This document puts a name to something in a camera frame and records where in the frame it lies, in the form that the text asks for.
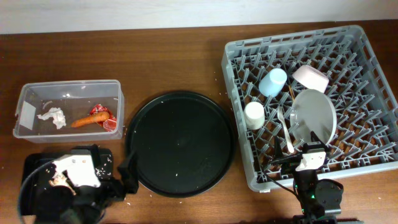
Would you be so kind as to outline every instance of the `blue cup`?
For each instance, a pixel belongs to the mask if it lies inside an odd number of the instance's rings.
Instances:
[[[259,90],[266,97],[275,97],[284,87],[286,80],[286,72],[280,68],[274,68],[260,81]]]

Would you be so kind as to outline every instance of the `gray bin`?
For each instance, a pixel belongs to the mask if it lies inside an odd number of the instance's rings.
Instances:
[[[289,120],[289,88],[286,84],[275,98],[266,98],[258,90],[260,79],[273,68],[287,72],[296,96],[304,87],[292,74],[301,65],[310,65],[330,79],[325,94],[335,106],[338,127],[328,145],[331,159],[322,167],[320,179],[398,168],[398,104],[360,26],[230,42],[225,46],[221,65],[235,114],[246,179],[253,191],[269,192],[278,187],[264,173],[287,187],[293,182],[292,176],[281,175],[278,167],[264,169],[273,156],[274,138],[279,138],[284,155],[289,155],[276,116],[276,108],[282,105]],[[257,131],[247,129],[243,117],[243,109],[250,101],[262,103],[266,111],[266,123]],[[303,140],[290,137],[295,150],[300,151]]]

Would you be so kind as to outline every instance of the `white plate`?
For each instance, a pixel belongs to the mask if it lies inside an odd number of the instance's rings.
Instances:
[[[314,131],[318,138],[328,144],[337,127],[336,110],[329,97],[316,90],[304,90],[293,102],[290,114],[290,126],[298,123],[292,132],[294,138],[311,142],[310,132]]]

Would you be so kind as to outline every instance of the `fork handle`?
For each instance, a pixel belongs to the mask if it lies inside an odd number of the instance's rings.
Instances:
[[[286,138],[287,150],[289,150],[290,153],[293,153],[294,148],[293,148],[292,140],[290,139],[289,131],[287,130],[285,121],[282,121],[282,125],[284,127],[284,134],[285,134],[285,138]]]

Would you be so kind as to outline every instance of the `white wall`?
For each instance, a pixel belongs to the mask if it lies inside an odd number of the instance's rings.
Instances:
[[[0,0],[0,34],[398,19],[397,0]]]

